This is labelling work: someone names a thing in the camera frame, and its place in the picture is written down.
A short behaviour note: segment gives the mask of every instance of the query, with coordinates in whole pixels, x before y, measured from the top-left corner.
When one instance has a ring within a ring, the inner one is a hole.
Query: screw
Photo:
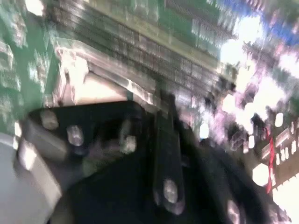
[[[240,211],[232,200],[228,201],[228,217],[233,224],[240,224]]]
[[[128,136],[125,138],[124,146],[122,152],[125,154],[133,153],[136,150],[136,137]]]
[[[55,130],[58,128],[58,120],[54,112],[45,110],[41,112],[42,125],[48,130]]]
[[[169,179],[164,181],[164,197],[170,203],[178,201],[178,187],[174,181]]]
[[[73,125],[67,128],[67,138],[69,143],[74,146],[81,146],[84,143],[83,132],[77,125]]]
[[[18,120],[14,123],[14,135],[19,138],[22,136],[22,128]]]

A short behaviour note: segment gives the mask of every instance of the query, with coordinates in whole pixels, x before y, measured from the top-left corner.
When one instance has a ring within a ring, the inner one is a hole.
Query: metal screw head
[[[19,121],[14,123],[14,135],[19,138],[22,136],[22,128]]]
[[[126,137],[122,148],[122,152],[129,154],[135,152],[135,150],[136,150],[136,137],[135,136]]]
[[[48,130],[55,130],[59,126],[56,114],[52,111],[42,111],[41,120],[43,127]]]
[[[164,181],[164,197],[170,203],[178,201],[178,187],[174,181],[169,179]]]
[[[81,128],[77,125],[69,126],[67,128],[67,138],[69,143],[74,146],[81,146],[84,143],[84,136]]]
[[[233,224],[240,224],[240,210],[232,200],[228,201],[228,217]]]

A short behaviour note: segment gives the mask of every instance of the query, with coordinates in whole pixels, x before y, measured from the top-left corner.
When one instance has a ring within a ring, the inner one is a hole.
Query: red wire
[[[270,158],[269,158],[269,179],[268,179],[268,185],[267,185],[267,193],[270,193],[271,189],[272,189],[272,178],[271,178],[271,174],[273,172],[273,160],[274,160],[274,146],[273,146],[273,138],[270,136],[270,131],[268,129],[266,129],[267,132],[267,137],[269,139],[270,142]]]

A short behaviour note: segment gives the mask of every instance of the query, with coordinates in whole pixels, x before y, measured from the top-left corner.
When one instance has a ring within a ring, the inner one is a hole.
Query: gray surface
[[[15,171],[12,142],[0,134],[0,224],[44,224],[50,207],[32,176]]]

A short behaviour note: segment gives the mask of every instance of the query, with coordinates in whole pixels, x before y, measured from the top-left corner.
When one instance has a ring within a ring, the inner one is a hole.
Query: green circuit board
[[[9,1],[0,6],[0,44],[0,132],[13,134],[14,122],[52,93],[57,61],[48,31]]]

